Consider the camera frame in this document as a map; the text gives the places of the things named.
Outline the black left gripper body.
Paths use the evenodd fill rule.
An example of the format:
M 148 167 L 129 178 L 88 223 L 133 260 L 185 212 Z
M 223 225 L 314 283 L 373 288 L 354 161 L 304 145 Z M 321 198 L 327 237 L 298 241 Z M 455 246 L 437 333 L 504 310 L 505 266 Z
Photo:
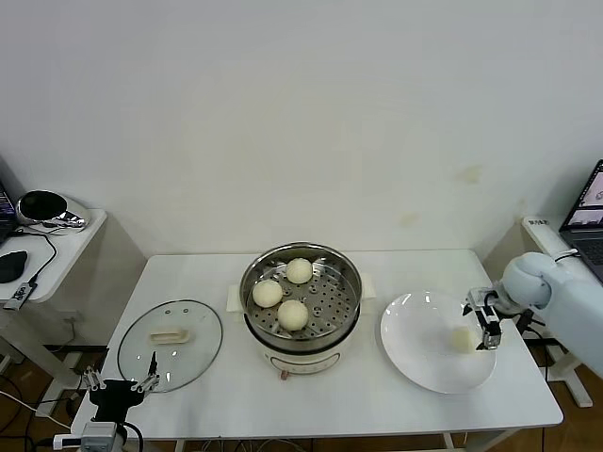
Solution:
M 144 393 L 132 390 L 133 381 L 108 379 L 106 387 L 90 392 L 90 403 L 96 407 L 91 418 L 95 422 L 124 422 L 128 411 L 140 405 Z

